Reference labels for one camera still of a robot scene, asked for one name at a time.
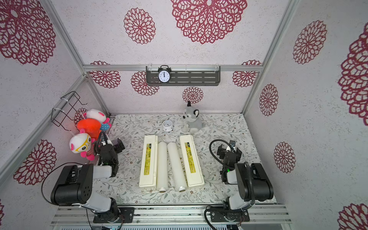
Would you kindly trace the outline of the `cream dispenser base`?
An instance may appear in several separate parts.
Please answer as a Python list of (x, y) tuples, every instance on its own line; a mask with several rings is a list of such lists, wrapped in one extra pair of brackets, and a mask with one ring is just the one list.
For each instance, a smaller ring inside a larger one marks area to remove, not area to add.
[(193, 136), (180, 136), (180, 146), (183, 155), (188, 187), (203, 186), (205, 181), (200, 167)]

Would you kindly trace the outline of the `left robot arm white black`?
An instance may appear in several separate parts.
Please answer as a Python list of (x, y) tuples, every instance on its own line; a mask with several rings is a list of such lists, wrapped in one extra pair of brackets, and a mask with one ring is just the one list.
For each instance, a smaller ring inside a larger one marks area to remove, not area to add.
[(99, 141), (101, 165), (65, 166), (51, 192), (50, 201), (57, 206), (78, 206), (94, 213), (94, 223), (124, 222), (117, 202), (93, 190), (93, 180), (111, 178), (119, 169), (118, 154), (124, 150), (121, 139), (111, 143)]

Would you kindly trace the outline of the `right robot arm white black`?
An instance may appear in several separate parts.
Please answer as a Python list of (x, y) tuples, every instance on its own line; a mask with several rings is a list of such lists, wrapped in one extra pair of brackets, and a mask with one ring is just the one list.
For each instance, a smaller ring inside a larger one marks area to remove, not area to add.
[(216, 154), (210, 153), (222, 165), (221, 181), (238, 187), (238, 193), (223, 201), (224, 210), (246, 211), (256, 201), (263, 202), (274, 197), (272, 184), (261, 163), (240, 162), (242, 151), (233, 140), (214, 140), (211, 144), (215, 142), (221, 142), (221, 145)]

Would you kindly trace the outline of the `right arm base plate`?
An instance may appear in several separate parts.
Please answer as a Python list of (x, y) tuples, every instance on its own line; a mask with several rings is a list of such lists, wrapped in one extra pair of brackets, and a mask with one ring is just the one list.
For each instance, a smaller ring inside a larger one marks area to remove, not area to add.
[(212, 222), (249, 222), (250, 216), (247, 210), (227, 210), (220, 208), (209, 208)]

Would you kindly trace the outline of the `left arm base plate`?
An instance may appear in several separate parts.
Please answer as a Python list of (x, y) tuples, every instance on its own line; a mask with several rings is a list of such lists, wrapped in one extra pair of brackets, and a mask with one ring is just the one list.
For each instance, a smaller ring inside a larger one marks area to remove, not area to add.
[(133, 221), (135, 208), (117, 208), (94, 215), (93, 223), (131, 223)]

